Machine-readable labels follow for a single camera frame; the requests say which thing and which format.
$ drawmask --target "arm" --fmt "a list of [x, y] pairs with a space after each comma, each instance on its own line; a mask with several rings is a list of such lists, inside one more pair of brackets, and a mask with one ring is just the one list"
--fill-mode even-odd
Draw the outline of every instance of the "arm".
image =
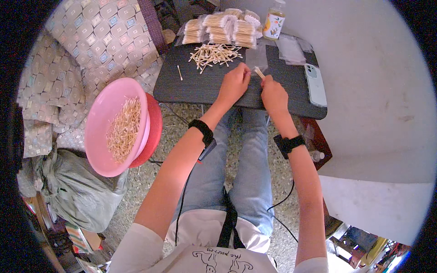
[[[283, 138], [299, 135], [290, 113], [288, 95], [282, 86], [268, 75], [262, 82], [264, 106]], [[300, 219], [296, 265], [316, 257], [326, 257], [323, 196], [319, 175], [305, 146], [288, 154], [298, 193]]]
[[[200, 120], [214, 131], [222, 116], [247, 90], [249, 81], [250, 69], [240, 63], [225, 75], [217, 100]], [[202, 139], [203, 134], [194, 127], [184, 134], [162, 164], [135, 216], [134, 223], [151, 229], [162, 240], [165, 239], [188, 175], [205, 148]]]

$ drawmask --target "bottle label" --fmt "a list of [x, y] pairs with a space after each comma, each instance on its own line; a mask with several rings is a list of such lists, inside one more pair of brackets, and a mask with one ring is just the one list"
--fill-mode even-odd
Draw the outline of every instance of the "bottle label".
[[266, 24], [263, 29], [263, 34], [270, 38], [279, 38], [281, 28], [284, 25], [285, 17], [279, 17], [273, 14], [267, 14]]

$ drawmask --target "dark gray table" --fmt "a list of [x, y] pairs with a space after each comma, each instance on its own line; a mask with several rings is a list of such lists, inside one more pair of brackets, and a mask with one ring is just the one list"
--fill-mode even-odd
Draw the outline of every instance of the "dark gray table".
[[[236, 58], [226, 65], [207, 67], [202, 74], [196, 70], [194, 61], [188, 62], [190, 53], [199, 44], [172, 47], [166, 54], [161, 72], [153, 91], [154, 97], [160, 102], [212, 104], [219, 94], [224, 75], [245, 61], [245, 48], [239, 50], [243, 59]], [[288, 110], [291, 114], [323, 119], [328, 109], [317, 107], [309, 102], [308, 84], [305, 78], [304, 66], [288, 66], [278, 58], [278, 48], [266, 45], [269, 69], [265, 75], [271, 74], [288, 93]], [[304, 52], [307, 62], [318, 66], [315, 54]], [[180, 80], [177, 66], [179, 65], [183, 81]], [[261, 99], [261, 78], [252, 76], [249, 88], [235, 105], [264, 109]]]

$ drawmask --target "white t-shirt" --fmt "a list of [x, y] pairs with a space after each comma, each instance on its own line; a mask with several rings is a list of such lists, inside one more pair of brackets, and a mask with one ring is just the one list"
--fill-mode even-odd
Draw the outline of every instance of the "white t-shirt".
[[[246, 249], [216, 247], [225, 211], [191, 210], [179, 219], [178, 243], [163, 259], [163, 241], [152, 230], [133, 223], [112, 256], [110, 273], [275, 273], [275, 263], [264, 254], [270, 238], [252, 223], [239, 218], [236, 229]], [[167, 239], [174, 243], [176, 223], [170, 225]], [[328, 273], [327, 258], [300, 263], [294, 273]]]

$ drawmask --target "pink plastic basin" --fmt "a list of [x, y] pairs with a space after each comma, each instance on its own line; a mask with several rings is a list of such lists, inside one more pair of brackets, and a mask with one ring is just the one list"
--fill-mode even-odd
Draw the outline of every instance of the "pink plastic basin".
[[[132, 151], [123, 163], [113, 160], [106, 146], [106, 133], [111, 122], [130, 98], [139, 98], [141, 118], [139, 131]], [[121, 78], [105, 87], [94, 101], [85, 127], [85, 151], [93, 169], [106, 177], [114, 177], [126, 170], [146, 145], [150, 131], [146, 93], [141, 85], [131, 78]]]

